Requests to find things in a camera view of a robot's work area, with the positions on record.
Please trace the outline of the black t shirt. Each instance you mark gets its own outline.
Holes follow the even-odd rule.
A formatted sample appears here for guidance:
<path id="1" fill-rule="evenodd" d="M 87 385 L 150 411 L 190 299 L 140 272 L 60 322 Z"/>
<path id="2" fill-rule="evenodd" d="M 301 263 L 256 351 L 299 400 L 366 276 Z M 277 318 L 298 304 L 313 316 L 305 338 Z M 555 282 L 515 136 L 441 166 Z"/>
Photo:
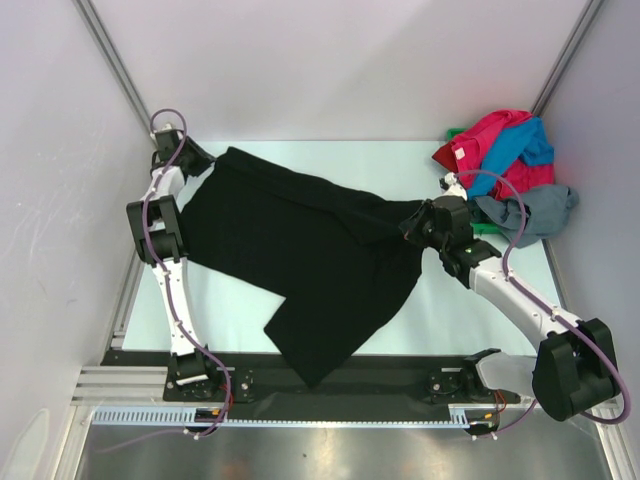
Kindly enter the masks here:
<path id="1" fill-rule="evenodd" d="M 232 147 L 181 222 L 193 262 L 282 297 L 265 334 L 315 387 L 410 296 L 422 252 L 400 226 L 418 208 Z"/>

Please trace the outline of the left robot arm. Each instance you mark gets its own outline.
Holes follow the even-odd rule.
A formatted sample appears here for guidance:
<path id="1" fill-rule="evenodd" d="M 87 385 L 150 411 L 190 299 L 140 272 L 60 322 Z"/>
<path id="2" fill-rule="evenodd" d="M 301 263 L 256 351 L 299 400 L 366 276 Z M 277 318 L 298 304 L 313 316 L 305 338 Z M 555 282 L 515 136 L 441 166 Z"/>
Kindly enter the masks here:
<path id="1" fill-rule="evenodd" d="M 168 383 L 197 398 L 214 397 L 221 387 L 218 368 L 196 334 L 187 282 L 188 246 L 177 196 L 187 179 L 204 172 L 212 158 L 183 131 L 167 125 L 152 134 L 151 181 L 141 199 L 126 206 L 139 259 L 151 267 L 160 288 L 170 331 Z"/>

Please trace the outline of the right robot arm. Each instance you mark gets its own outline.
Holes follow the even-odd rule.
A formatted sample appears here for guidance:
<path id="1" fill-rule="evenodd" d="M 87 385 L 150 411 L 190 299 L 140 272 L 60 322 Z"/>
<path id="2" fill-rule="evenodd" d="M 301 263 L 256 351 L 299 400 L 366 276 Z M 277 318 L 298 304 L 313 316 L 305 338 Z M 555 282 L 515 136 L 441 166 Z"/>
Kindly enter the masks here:
<path id="1" fill-rule="evenodd" d="M 534 398 L 557 421 L 582 415 L 616 425 L 628 419 L 631 395 L 610 329 L 543 300 L 509 267 L 507 253 L 475 237 L 462 197 L 423 201 L 400 230 L 413 245 L 436 250 L 443 269 L 496 307 L 536 350 L 535 360 L 522 367 L 502 352 L 483 357 L 461 376 L 469 399 L 484 401 L 498 385 Z"/>

